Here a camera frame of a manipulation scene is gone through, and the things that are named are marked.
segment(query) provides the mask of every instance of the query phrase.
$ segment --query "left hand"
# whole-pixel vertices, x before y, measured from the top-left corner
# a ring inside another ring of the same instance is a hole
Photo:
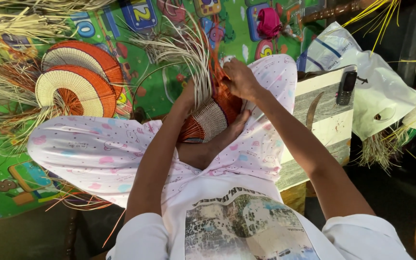
[[[181,95],[177,98],[174,105],[182,106],[184,109],[189,111],[195,105],[195,84],[194,80],[190,79],[187,82],[184,90],[182,90]]]

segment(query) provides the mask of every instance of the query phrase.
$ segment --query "pants leg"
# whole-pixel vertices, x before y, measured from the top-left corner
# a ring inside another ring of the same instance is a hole
[[[286,54],[271,55],[248,67],[259,84],[271,91],[280,104],[293,113],[297,83],[294,60]],[[251,117],[246,122],[244,131],[219,153],[202,174],[248,174],[277,181],[285,146],[275,128],[255,104],[247,102],[245,109],[251,110]]]
[[[141,158],[161,127],[160,120],[63,116],[41,124],[27,144],[34,161],[78,188],[126,207]],[[179,192],[182,182],[200,173],[179,161],[173,163],[162,200]]]

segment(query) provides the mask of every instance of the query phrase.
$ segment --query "right hand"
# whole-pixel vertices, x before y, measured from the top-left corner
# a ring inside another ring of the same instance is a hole
[[[253,101],[264,88],[259,85],[253,72],[243,62],[233,58],[230,62],[224,63],[225,73],[230,80],[224,80],[229,91],[240,98]]]

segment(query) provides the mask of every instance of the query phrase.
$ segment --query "white plastic bag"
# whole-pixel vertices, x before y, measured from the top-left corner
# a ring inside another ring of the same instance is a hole
[[[351,34],[337,22],[328,26],[298,59],[306,72],[357,66],[352,131],[361,139],[399,121],[416,104],[408,87],[376,53],[362,51]]]

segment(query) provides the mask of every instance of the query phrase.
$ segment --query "printed graphic on shirt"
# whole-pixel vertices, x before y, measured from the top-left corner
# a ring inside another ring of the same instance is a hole
[[[185,259],[319,260],[295,213],[241,187],[193,204],[185,220]]]

